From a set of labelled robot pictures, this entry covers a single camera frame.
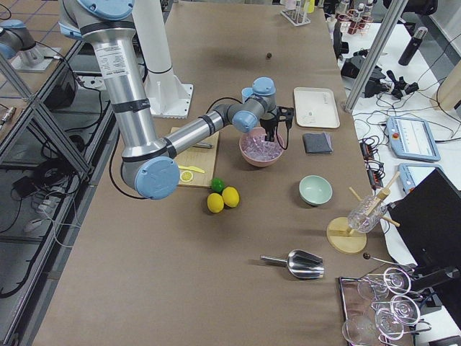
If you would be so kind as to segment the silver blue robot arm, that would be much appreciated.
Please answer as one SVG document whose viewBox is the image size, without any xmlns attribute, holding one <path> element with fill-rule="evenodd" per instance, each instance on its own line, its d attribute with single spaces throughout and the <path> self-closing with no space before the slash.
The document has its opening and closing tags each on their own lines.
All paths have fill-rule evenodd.
<svg viewBox="0 0 461 346">
<path fill-rule="evenodd" d="M 163 138 L 156 135 L 151 103 L 133 48 L 140 25 L 134 1 L 60 1 L 61 32 L 92 45 L 125 144 L 121 175 L 139 195 L 159 200 L 179 184 L 175 157 L 227 125 L 247 133 L 277 108 L 274 82 L 260 77 L 245 102 L 213 111 Z"/>
</svg>

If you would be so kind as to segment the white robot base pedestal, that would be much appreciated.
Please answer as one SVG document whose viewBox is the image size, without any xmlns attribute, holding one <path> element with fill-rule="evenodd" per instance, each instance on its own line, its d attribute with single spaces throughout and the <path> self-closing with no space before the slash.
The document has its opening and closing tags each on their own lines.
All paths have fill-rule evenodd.
<svg viewBox="0 0 461 346">
<path fill-rule="evenodd" d="M 147 76 L 144 89 L 154 117 L 185 119 L 193 86 L 174 73 L 160 1 L 136 1 L 132 12 Z"/>
</svg>

